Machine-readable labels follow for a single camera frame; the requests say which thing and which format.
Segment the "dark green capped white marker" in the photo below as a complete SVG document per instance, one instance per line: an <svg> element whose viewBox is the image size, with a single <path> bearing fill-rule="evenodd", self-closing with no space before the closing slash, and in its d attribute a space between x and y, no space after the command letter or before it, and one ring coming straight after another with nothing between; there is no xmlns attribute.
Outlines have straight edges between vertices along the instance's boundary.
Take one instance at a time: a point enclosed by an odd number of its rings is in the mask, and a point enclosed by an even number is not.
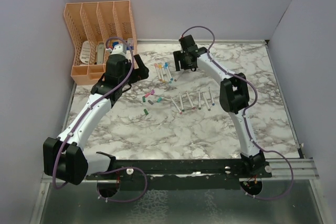
<svg viewBox="0 0 336 224"><path fill-rule="evenodd" d="M183 98L182 98L182 94L179 93L179 100L180 100L180 105L181 105L181 111L184 112L184 104L183 104Z"/></svg>

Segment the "pink capped white marker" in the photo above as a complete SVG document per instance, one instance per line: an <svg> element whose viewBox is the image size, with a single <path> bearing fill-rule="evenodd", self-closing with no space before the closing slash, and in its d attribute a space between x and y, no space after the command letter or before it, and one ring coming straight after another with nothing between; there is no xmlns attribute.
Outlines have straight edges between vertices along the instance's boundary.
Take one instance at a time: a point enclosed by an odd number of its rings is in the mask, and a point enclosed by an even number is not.
<svg viewBox="0 0 336 224"><path fill-rule="evenodd" d="M174 104L174 106L176 107L178 113L179 113L180 115L182 115L182 111L181 111L181 109L180 109L179 106L176 104L176 102L174 101L173 98L171 98L171 101L172 101L172 103Z"/></svg>

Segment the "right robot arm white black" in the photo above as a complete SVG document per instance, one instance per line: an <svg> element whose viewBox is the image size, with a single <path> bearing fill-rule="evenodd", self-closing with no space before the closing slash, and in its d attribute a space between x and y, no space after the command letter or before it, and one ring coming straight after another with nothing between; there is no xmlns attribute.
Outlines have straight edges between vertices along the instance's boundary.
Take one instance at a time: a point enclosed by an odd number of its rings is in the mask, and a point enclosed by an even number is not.
<svg viewBox="0 0 336 224"><path fill-rule="evenodd" d="M249 108L249 91L246 76L233 73L225 68L205 47L199 48L191 35L179 39L180 51L173 52L175 69L196 71L200 68L210 75L219 85L219 103L234 122L240 142L241 171L246 177L254 177L265 165L265 156L256 146L247 108Z"/></svg>

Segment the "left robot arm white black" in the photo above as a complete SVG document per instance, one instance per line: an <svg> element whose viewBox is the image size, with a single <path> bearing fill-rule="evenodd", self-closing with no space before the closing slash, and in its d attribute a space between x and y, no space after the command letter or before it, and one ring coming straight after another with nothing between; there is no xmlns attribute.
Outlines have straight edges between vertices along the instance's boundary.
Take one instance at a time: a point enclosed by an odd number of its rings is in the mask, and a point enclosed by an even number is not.
<svg viewBox="0 0 336 224"><path fill-rule="evenodd" d="M122 96L125 86L149 77L149 69L139 55L127 60L123 53L109 56L106 71L92 87L85 107L56 138L43 144L44 173L73 185L87 175L99 173L104 179L115 175L114 157L103 152L85 154L86 142L100 120Z"/></svg>

